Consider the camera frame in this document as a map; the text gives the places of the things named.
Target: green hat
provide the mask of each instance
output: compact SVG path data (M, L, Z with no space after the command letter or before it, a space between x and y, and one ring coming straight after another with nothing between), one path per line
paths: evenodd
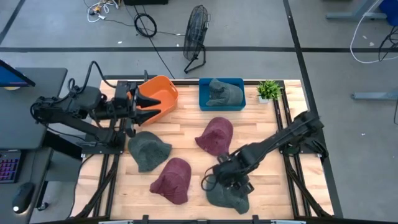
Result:
M243 91L238 86L223 83L216 78L209 84L210 99L207 106L241 106Z
M248 196L239 195L238 192L233 188L226 188L216 183L216 178L214 176L209 176L207 178L206 189L212 189L206 192L207 200L215 206L224 208L235 208L239 214L244 214L249 210L249 199Z
M128 143L129 152L138 164L138 172L149 172L166 161L172 145L163 143L154 133L141 131Z

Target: wheel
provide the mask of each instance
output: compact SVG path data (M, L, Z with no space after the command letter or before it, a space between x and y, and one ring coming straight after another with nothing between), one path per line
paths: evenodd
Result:
M49 204L47 202L43 202L42 205L39 208L37 208L37 210L39 212L41 212L41 211L45 210L48 207L49 207Z

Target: wooden table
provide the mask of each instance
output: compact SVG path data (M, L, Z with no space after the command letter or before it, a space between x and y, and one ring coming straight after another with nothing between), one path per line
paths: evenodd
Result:
M284 80L292 117L307 110L300 80ZM113 97L114 89L102 83L101 91ZM250 173L255 190L249 194L250 209L239 215L231 208L211 205L200 187L207 168L217 163L213 157L200 149L194 137L200 136L208 122L217 116L229 119L234 126L234 134L229 151L251 142L259 142L277 131L274 106L272 103L258 103L255 85L246 85L246 107L242 111L200 111L197 85L177 85L177 109L154 124L136 127L137 131L151 131L172 145L169 159L179 157L186 160L192 168L191 184L188 190L188 202L174 205L166 198L149 192L149 186L155 181L167 162L152 172L138 173L138 167L128 150L121 155L114 191L112 219L251 219L259 215L260 219L293 218L289 190L282 155L278 150L269 153L261 165ZM308 190L323 207L333 214L328 189L319 158L314 154L300 155L305 183ZM75 206L72 215L77 214L89 201L97 189L103 156L95 155L83 166L76 187ZM296 188L300 214L303 215L303 203ZM102 200L101 212L104 213L105 201Z

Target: fan grille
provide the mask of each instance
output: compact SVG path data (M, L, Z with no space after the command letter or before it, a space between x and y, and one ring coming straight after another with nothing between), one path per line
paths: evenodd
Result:
M198 57L205 41L208 13L202 5L193 8L185 32L184 57L192 60Z

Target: computer monitor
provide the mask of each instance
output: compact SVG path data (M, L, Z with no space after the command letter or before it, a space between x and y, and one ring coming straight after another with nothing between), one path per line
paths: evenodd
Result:
M0 87L20 86L35 86L35 83L6 62L0 60Z

